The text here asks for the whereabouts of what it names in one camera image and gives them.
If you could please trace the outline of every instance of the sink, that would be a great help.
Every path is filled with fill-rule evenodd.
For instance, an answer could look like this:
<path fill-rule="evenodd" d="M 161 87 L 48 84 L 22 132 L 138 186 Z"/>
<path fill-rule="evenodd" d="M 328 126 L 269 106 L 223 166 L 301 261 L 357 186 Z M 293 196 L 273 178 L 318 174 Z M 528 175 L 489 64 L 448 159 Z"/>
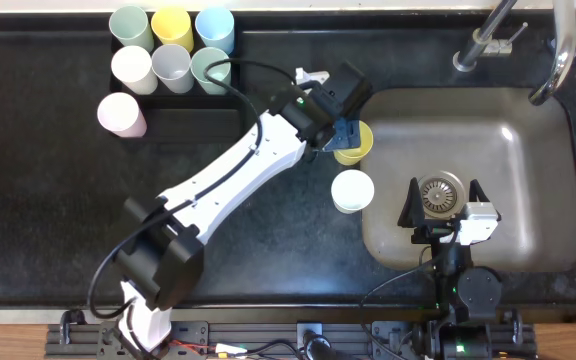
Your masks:
<path fill-rule="evenodd" d="M 374 134 L 361 170 L 375 184 L 363 210 L 363 238 L 385 266 L 418 264 L 424 245 L 397 226 L 416 177 L 427 217 L 461 209 L 477 179 L 502 216 L 491 240 L 472 246 L 476 265 L 503 271 L 565 271 L 576 264 L 576 167 L 568 117 L 554 99 L 528 102 L 530 89 L 391 89 L 361 119 Z"/>

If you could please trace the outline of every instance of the yellow cup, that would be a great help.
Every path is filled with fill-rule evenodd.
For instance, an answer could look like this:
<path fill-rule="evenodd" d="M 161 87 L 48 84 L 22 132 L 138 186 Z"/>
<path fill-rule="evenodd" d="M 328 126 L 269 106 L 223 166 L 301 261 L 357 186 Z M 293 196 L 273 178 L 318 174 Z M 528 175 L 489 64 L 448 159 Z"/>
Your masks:
<path fill-rule="evenodd" d="M 150 26 L 163 44 L 181 45 L 188 52 L 195 46 L 190 15 L 182 7 L 170 6 L 157 10 Z"/>
<path fill-rule="evenodd" d="M 341 165 L 355 165 L 372 149 L 374 142 L 372 130 L 366 125 L 365 122 L 359 121 L 359 138 L 361 138 L 361 146 L 355 149 L 335 150 L 335 159 Z"/>

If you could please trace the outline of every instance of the pink cup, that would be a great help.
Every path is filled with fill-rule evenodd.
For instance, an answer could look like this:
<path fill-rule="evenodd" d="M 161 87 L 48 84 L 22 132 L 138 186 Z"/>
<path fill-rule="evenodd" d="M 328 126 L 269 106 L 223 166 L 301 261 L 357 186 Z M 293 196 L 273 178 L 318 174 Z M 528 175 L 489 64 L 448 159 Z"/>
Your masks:
<path fill-rule="evenodd" d="M 97 119 L 106 130 L 120 137 L 142 137 L 146 133 L 146 120 L 137 100 L 126 93 L 112 93 L 101 100 Z"/>

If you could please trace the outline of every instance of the wooden surface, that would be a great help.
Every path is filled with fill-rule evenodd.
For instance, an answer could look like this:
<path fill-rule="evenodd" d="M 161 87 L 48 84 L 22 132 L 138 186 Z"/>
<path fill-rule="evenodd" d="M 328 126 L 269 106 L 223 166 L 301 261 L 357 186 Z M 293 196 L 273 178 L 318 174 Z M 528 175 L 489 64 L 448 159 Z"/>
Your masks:
<path fill-rule="evenodd" d="M 46 325 L 0 325 L 0 360 L 43 359 Z M 537 325 L 542 360 L 576 359 L 576 324 Z"/>

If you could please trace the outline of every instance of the drain strainer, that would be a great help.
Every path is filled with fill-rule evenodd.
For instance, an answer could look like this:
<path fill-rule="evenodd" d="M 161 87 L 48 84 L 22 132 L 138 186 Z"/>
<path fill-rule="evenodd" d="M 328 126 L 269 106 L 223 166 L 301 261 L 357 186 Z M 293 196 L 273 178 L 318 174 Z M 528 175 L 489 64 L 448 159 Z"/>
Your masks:
<path fill-rule="evenodd" d="M 419 189 L 426 214 L 436 218 L 449 218 L 463 206 L 466 191 L 459 179 L 447 172 L 438 171 L 424 176 Z"/>

